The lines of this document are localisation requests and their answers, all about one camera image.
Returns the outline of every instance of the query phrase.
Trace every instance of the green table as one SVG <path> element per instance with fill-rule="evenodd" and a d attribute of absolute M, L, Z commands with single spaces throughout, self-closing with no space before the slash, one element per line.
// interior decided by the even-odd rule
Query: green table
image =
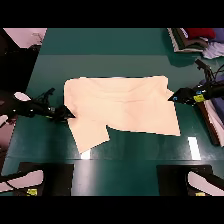
<path fill-rule="evenodd" d="M 197 53 L 174 53 L 165 28 L 48 29 L 27 94 L 35 97 L 54 87 L 56 91 L 50 102 L 58 106 L 63 102 L 64 82 L 80 76 L 165 75 L 169 78 L 169 89 L 176 91 L 180 87 L 194 86 L 204 78 L 203 72 L 194 64 L 196 58 L 201 56 Z M 214 70 L 224 63 L 223 58 L 203 60 Z M 92 149 L 90 161 L 80 160 L 67 124 L 55 124 L 39 116 L 32 119 L 19 117 L 2 175 L 16 172 L 22 161 L 75 163 L 76 167 L 81 167 L 77 169 L 83 171 L 79 175 L 75 169 L 73 195 L 157 195 L 156 165 L 192 164 L 188 137 L 196 137 L 201 161 L 193 163 L 211 164 L 214 173 L 223 177 L 224 149 L 211 144 L 200 113 L 191 106 L 181 104 L 176 104 L 176 111 L 180 137 L 121 132 L 108 128 L 111 140 Z M 132 180 L 130 175 L 127 182 L 120 181 L 121 188 L 114 188 L 114 191 L 113 188 L 107 189 L 110 181 L 114 183 L 115 179 L 124 179 L 125 172 L 118 172 L 123 169 L 129 174 L 133 173 L 129 172 L 131 170 L 136 173 L 146 170 L 153 184 L 148 186 L 148 177 L 146 182 L 143 178 L 139 182 L 142 183 L 141 187 L 131 190 L 127 186 L 135 178 Z M 88 182 L 87 176 L 91 176 L 92 181 Z M 103 182 L 101 185 L 95 184 L 99 181 L 94 179 Z M 79 186 L 86 190 L 76 190 L 78 183 L 82 183 Z"/>

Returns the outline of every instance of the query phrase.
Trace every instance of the yellow label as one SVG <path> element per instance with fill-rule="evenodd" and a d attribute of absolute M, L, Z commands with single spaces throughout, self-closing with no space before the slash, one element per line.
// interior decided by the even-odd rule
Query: yellow label
<path fill-rule="evenodd" d="M 198 193 L 196 193 L 196 196 L 205 196 L 205 193 L 204 192 L 198 192 Z"/>
<path fill-rule="evenodd" d="M 202 94 L 200 94 L 200 95 L 194 96 L 194 100 L 199 103 L 199 102 L 205 101 L 205 98 Z"/>
<path fill-rule="evenodd" d="M 33 196 L 37 196 L 37 189 L 28 189 L 27 193 Z"/>

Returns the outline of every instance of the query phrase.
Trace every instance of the dark blue fabric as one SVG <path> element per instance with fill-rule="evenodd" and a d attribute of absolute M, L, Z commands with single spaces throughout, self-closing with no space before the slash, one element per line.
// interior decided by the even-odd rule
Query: dark blue fabric
<path fill-rule="evenodd" d="M 215 38 L 211 39 L 210 42 L 224 43 L 224 28 L 213 28 L 215 32 Z"/>
<path fill-rule="evenodd" d="M 223 75 L 219 75 L 216 78 L 216 81 L 223 81 L 224 80 L 224 74 Z M 211 99 L 212 104 L 215 107 L 215 110 L 219 116 L 219 118 L 221 119 L 222 123 L 224 124 L 224 100 L 220 97 L 220 98 L 213 98 Z"/>

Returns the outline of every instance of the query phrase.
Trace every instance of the red cloth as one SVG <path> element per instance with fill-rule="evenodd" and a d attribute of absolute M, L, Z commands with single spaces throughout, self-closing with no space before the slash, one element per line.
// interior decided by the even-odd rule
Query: red cloth
<path fill-rule="evenodd" d="M 215 38 L 215 32 L 212 28 L 184 28 L 188 34 L 188 39 L 194 39 L 198 37 L 206 37 L 209 39 Z"/>

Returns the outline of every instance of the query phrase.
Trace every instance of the towel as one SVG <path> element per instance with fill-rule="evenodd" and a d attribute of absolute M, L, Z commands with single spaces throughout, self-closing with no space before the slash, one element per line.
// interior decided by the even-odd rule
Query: towel
<path fill-rule="evenodd" d="M 120 131 L 180 136 L 173 94 L 165 76 L 71 79 L 64 86 L 65 106 L 77 148 L 83 153 L 109 141 L 106 126 Z"/>

